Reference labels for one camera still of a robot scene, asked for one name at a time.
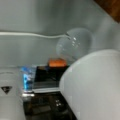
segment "transparent tubing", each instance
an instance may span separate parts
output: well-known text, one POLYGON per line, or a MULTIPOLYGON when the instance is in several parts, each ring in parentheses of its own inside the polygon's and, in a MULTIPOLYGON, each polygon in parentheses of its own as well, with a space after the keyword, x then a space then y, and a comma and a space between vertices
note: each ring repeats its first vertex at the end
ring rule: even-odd
POLYGON ((61 38, 61 37, 70 38, 70 36, 68 36, 67 34, 47 36, 47 35, 41 35, 35 33, 22 33, 22 32, 0 32, 0 36, 31 36, 31 37, 33 36, 33 37, 42 37, 48 39, 61 38))

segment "white container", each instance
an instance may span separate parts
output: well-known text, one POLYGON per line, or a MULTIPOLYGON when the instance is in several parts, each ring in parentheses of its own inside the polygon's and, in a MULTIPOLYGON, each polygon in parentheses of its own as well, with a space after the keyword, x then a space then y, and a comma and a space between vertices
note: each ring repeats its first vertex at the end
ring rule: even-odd
POLYGON ((78 120, 120 120, 120 52, 79 59, 62 76, 60 91, 78 120))

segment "gray background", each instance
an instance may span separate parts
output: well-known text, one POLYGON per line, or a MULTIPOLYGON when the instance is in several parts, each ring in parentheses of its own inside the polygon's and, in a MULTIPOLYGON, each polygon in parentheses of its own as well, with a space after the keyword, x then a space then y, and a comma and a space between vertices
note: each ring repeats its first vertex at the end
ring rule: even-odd
MULTIPOLYGON (((64 34, 84 27, 94 35, 90 51, 120 50, 120 27, 93 0, 0 0, 0 31, 64 34)), ((0 66, 46 64, 58 39, 0 36, 0 66)))

